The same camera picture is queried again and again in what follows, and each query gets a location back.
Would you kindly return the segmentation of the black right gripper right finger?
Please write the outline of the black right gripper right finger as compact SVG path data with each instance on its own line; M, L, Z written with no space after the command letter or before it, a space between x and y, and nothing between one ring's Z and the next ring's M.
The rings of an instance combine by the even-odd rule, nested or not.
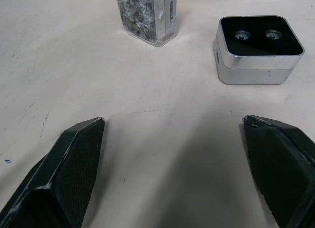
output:
M315 143L299 128L247 115L253 179L281 228L315 226Z

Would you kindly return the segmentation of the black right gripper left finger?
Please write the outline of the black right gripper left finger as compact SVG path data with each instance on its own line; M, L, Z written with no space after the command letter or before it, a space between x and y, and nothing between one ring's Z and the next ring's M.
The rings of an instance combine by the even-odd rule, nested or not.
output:
M79 228L94 188L105 120L75 124L25 176L0 213L2 228Z

